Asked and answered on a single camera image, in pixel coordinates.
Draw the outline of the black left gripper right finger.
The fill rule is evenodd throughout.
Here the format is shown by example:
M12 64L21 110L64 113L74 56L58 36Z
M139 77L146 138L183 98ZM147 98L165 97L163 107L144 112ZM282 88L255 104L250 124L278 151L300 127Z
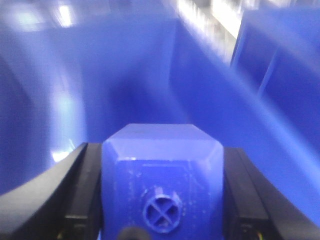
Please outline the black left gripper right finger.
M226 240L318 240L320 228L253 164L243 149L224 148Z

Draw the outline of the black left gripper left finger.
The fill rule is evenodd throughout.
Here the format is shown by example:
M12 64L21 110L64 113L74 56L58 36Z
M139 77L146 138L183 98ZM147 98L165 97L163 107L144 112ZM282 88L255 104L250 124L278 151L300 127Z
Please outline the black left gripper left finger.
M102 225L102 145L66 158L0 197L2 240L96 240Z

